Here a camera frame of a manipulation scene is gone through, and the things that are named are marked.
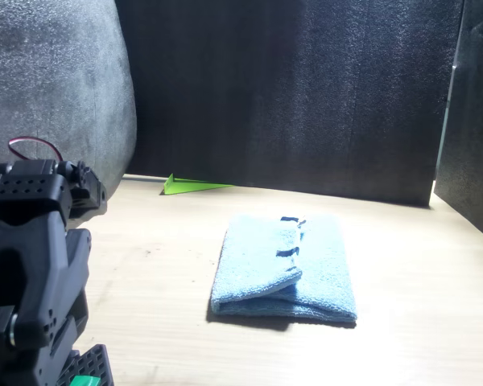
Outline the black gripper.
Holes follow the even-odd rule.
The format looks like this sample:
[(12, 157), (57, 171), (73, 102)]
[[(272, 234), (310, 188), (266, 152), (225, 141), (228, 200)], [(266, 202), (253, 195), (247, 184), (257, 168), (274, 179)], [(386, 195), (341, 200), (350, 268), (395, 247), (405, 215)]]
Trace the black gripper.
[(70, 220), (91, 220), (106, 213), (106, 189), (89, 166), (66, 162), (64, 175), (72, 196)]

